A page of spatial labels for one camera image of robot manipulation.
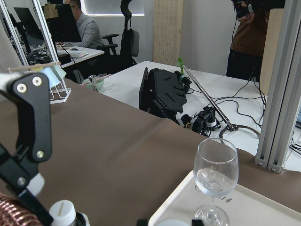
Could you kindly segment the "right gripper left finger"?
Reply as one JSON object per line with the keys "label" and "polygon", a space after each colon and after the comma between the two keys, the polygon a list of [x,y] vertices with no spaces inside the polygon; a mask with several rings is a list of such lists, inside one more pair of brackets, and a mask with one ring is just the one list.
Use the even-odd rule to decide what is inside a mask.
{"label": "right gripper left finger", "polygon": [[137,226],[148,226],[148,220],[147,219],[138,219]]}

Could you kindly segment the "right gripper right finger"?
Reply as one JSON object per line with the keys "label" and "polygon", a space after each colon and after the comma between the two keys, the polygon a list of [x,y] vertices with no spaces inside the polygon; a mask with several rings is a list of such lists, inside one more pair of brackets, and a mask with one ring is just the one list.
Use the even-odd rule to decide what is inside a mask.
{"label": "right gripper right finger", "polygon": [[191,225],[192,226],[204,226],[204,223],[201,219],[192,219]]}

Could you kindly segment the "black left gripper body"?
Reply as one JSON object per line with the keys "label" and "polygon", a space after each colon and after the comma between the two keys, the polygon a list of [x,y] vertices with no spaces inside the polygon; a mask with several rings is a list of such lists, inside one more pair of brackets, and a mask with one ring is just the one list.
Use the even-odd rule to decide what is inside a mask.
{"label": "black left gripper body", "polygon": [[53,218],[36,198],[32,181],[39,177],[38,164],[52,154],[49,81],[43,73],[0,75],[0,93],[17,107],[16,153],[0,147],[0,177],[21,204],[44,226]]}

